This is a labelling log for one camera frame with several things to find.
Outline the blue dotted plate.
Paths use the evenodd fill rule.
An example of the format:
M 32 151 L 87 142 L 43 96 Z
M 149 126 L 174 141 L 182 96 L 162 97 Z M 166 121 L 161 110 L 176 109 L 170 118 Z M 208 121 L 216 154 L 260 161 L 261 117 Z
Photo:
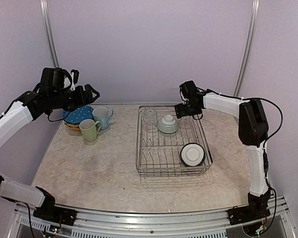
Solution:
M 72 112 L 63 111 L 64 121 L 68 124 L 78 125 L 83 120 L 93 119 L 93 108 L 91 106 L 83 106 Z

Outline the green grid pattern bowl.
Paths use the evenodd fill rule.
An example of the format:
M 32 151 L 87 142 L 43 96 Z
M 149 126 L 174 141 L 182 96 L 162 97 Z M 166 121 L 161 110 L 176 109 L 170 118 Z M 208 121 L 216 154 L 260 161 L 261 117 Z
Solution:
M 162 133 L 172 134 L 179 129 L 179 123 L 172 115 L 165 115 L 158 121 L 157 127 Z

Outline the clear glass tumbler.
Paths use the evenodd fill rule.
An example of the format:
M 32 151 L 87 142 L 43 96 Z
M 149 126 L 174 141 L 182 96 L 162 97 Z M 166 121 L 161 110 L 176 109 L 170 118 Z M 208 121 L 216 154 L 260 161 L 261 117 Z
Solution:
M 144 123 L 149 125 L 151 124 L 152 126 L 157 125 L 157 113 L 156 110 L 154 109 L 145 109 L 144 111 Z
M 187 126 L 192 122 L 192 120 L 192 117 L 182 117 L 180 121 L 183 126 Z

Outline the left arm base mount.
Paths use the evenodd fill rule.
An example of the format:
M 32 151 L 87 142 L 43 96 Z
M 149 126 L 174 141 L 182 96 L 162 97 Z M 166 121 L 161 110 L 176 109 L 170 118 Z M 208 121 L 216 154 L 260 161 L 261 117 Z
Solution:
M 48 196 L 45 197 L 40 207 L 35 208 L 33 216 L 45 221 L 58 223 L 60 225 L 73 226 L 77 216 L 77 211 L 74 209 L 56 206 L 55 198 Z

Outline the light blue mug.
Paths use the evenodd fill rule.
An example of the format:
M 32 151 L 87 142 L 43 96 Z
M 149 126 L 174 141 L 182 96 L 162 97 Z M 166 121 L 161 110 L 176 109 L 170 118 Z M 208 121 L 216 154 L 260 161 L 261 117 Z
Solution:
M 101 122 L 101 130 L 106 130 L 109 127 L 109 123 L 114 115 L 114 112 L 113 109 L 108 109 L 106 107 L 97 107 L 93 110 L 92 115 L 95 121 Z

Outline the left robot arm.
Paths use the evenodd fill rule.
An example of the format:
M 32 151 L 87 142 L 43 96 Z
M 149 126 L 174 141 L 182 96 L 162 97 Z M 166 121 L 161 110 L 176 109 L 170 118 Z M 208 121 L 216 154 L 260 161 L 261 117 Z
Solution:
M 40 82 L 32 91 L 26 91 L 13 100 L 0 115 L 0 148 L 19 130 L 38 119 L 62 109 L 68 113 L 95 102 L 100 93 L 91 85 L 78 86 L 78 70 L 67 72 L 62 68 L 44 68 Z M 48 220 L 56 220 L 60 213 L 55 199 L 48 192 L 0 174 L 0 197 L 39 208 Z

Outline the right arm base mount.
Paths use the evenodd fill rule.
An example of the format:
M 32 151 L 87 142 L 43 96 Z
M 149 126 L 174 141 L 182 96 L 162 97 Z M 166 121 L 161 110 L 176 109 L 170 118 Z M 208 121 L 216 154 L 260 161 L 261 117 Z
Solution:
M 259 197 L 249 199 L 248 205 L 227 210 L 230 225 L 237 225 L 270 216 L 268 201 Z

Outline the green mug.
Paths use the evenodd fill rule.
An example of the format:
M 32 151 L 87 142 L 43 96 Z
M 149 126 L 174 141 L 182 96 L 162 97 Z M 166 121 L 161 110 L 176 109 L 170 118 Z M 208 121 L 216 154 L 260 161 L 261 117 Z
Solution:
M 100 132 L 102 123 L 93 119 L 85 119 L 79 124 L 80 131 L 87 142 L 94 142 Z

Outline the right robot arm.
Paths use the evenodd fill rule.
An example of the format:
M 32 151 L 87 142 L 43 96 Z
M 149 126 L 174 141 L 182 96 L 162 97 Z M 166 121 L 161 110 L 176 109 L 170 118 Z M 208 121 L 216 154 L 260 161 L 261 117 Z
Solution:
M 262 105 L 262 98 L 238 98 L 200 89 L 193 81 L 179 86 L 182 104 L 175 105 L 177 118 L 202 115 L 203 110 L 214 110 L 238 119 L 238 136 L 246 147 L 250 166 L 250 189 L 244 216 L 255 220 L 267 207 L 271 194 L 268 183 L 269 162 L 267 141 L 269 125 Z

